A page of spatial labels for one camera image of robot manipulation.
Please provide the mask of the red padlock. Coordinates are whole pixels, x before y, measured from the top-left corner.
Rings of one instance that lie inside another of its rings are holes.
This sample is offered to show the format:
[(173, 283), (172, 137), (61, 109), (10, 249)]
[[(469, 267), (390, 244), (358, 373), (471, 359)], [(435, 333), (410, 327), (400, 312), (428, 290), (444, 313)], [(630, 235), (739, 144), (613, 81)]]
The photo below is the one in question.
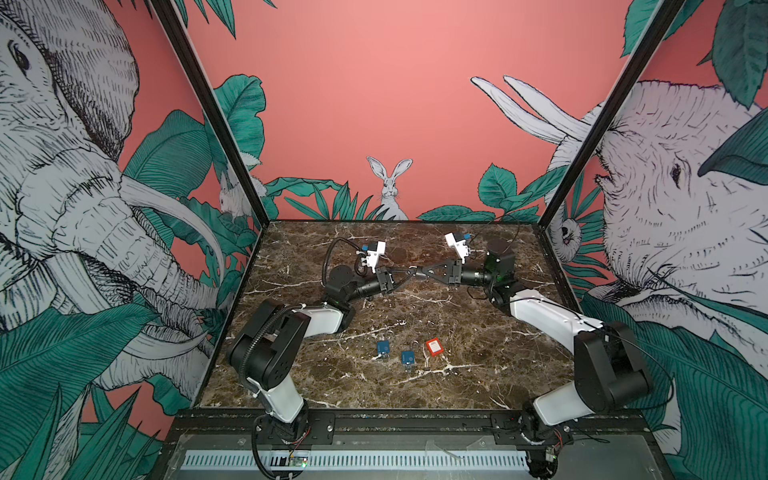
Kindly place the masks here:
[(426, 341), (425, 347), (431, 357), (437, 357), (444, 353), (444, 347), (439, 338), (433, 338)]

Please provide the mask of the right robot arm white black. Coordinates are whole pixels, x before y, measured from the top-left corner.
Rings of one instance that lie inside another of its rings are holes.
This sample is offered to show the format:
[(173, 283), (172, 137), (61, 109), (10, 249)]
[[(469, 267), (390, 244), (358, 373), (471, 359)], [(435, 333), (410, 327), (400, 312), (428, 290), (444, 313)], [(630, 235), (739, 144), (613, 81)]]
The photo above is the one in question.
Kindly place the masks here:
[(448, 243), (458, 260), (409, 271), (446, 285), (480, 287), (499, 311), (522, 321), (566, 348), (573, 357), (573, 380), (536, 397), (521, 411), (519, 435), (530, 445), (561, 441), (558, 428), (595, 413), (610, 413), (650, 395), (652, 375), (632, 331), (621, 322), (584, 316), (526, 288), (515, 275), (511, 245), (494, 240), (481, 267), (466, 263), (465, 241)]

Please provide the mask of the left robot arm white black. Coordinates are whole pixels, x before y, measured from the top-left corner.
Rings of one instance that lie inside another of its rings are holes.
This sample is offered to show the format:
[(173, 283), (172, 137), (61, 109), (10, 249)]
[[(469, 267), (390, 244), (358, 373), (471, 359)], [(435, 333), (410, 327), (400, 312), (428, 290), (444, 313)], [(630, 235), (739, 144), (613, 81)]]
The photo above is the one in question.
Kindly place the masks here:
[(354, 301), (389, 294), (400, 286), (387, 269), (363, 277), (348, 266), (337, 266), (325, 280), (324, 295), (315, 303), (263, 301), (227, 356), (240, 384), (265, 408), (266, 418), (257, 425), (272, 426), (287, 445), (306, 438), (310, 431), (308, 405), (290, 376), (303, 341), (344, 331), (355, 316)]

